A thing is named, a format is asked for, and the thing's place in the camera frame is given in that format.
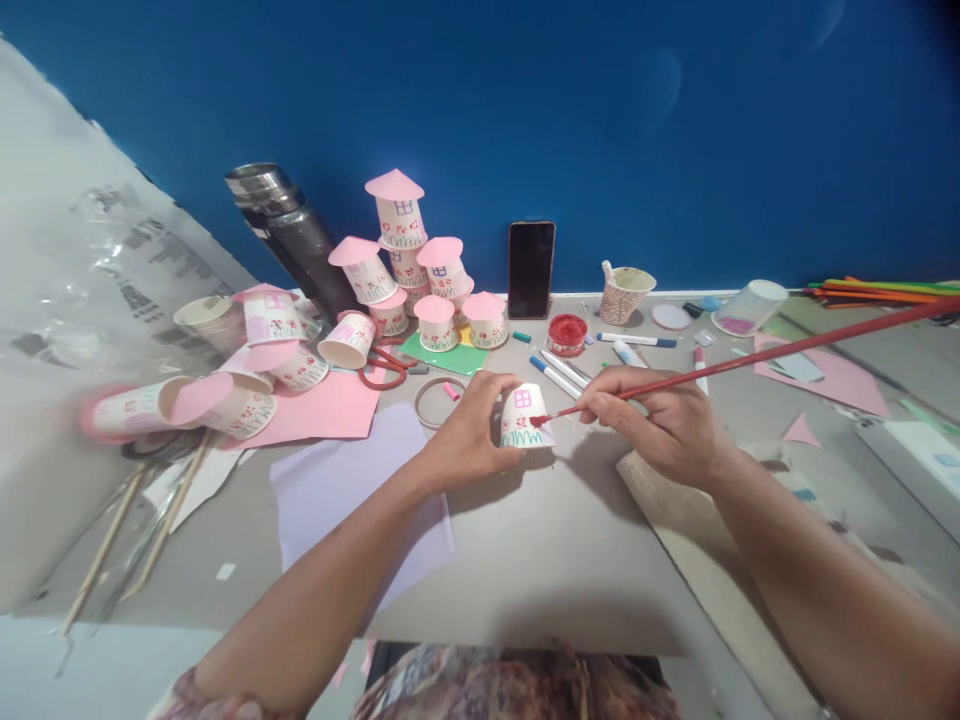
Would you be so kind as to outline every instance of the black thermos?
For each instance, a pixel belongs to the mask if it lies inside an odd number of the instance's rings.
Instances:
[[[225,177],[250,229],[331,326],[342,311],[360,309],[343,270],[327,262],[336,246],[330,232],[279,165],[241,165]]]

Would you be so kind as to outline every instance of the black smartphone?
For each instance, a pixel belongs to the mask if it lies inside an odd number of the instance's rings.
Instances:
[[[540,320],[550,309],[550,279],[557,226],[552,222],[510,225],[507,314],[514,320]]]

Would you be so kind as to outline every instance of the purple paper sheet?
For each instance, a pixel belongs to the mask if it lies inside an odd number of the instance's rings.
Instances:
[[[284,572],[425,444],[413,406],[401,403],[374,416],[368,438],[324,440],[274,463],[270,481],[280,513]],[[377,611],[450,562],[455,552],[447,499],[436,495],[414,516],[406,547],[374,600]]]

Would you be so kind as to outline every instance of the paintbrush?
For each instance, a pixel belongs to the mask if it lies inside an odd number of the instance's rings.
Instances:
[[[676,377],[660,380],[655,383],[650,383],[649,385],[641,385],[630,390],[625,390],[624,392],[619,393],[617,397],[621,400],[629,400],[637,395],[645,395],[647,393],[656,392],[657,390],[666,390],[667,388],[674,387],[675,385],[682,385],[683,383],[692,382],[693,380],[697,380],[702,377],[719,375],[720,373],[727,372],[728,370],[736,370],[737,368],[747,367],[748,365],[755,365],[758,362],[764,362],[765,360],[775,360],[778,357],[793,355],[798,352],[803,352],[804,350],[812,350],[813,348],[829,345],[830,343],[839,342],[840,340],[848,340],[852,337],[857,337],[858,335],[866,335],[867,333],[877,332],[878,330],[886,330],[887,328],[896,327],[897,325],[905,325],[906,323],[916,322],[917,320],[926,320],[927,318],[936,317],[937,315],[946,315],[947,313],[952,312],[960,312],[960,297],[919,305],[915,308],[904,310],[900,313],[885,315],[883,317],[874,318],[873,320],[867,320],[866,322],[851,325],[850,327],[831,330],[830,332],[823,333],[822,335],[814,335],[813,337],[806,338],[805,340],[798,340],[797,342],[786,343],[768,350],[761,350],[753,355],[747,355],[746,357],[742,358],[734,358],[733,360],[728,360],[727,362],[720,363],[719,365],[711,365],[703,370],[694,370],[686,375],[677,375]],[[534,427],[540,427],[548,420],[562,417],[564,415],[570,415],[571,413],[578,412],[579,410],[580,408],[572,407],[562,410],[556,415],[539,415],[530,418],[530,424]]]

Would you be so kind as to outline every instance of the red paint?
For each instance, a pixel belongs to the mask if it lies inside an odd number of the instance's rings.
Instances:
[[[548,335],[550,352],[560,357],[576,357],[583,352],[587,324],[576,315],[557,315],[550,321]]]

